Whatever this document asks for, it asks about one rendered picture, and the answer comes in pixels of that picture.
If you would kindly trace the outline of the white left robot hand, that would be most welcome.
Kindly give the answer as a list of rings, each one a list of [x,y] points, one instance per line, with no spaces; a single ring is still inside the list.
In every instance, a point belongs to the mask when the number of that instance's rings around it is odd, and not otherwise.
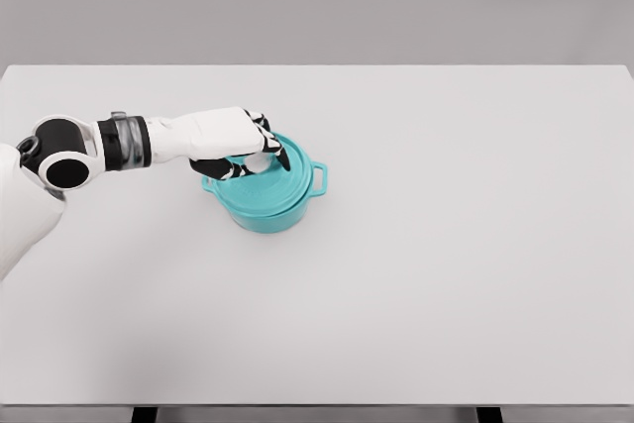
[[[198,128],[185,155],[196,172],[215,180],[259,174],[274,161],[291,170],[290,159],[267,117],[240,107],[196,113]]]

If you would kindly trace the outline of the teal pot lid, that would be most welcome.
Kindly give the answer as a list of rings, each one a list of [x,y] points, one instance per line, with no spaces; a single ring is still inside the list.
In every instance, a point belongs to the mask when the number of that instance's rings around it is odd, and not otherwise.
[[[203,188],[226,208],[247,215],[274,215],[292,206],[308,190],[312,176],[310,157],[293,140],[274,132],[289,158],[285,170],[276,157],[269,167],[254,175],[214,180],[203,179]]]

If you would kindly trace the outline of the teal pot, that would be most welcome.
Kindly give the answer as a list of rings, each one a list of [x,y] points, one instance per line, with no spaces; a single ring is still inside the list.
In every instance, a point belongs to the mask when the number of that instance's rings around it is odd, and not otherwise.
[[[312,176],[308,184],[309,188],[304,195],[292,206],[274,215],[247,215],[239,211],[226,208],[216,196],[203,188],[203,177],[201,180],[202,189],[215,196],[217,201],[229,213],[231,218],[242,228],[261,234],[273,234],[287,230],[296,225],[305,215],[309,202],[312,198],[322,196],[328,189],[328,166],[322,162],[312,161]]]

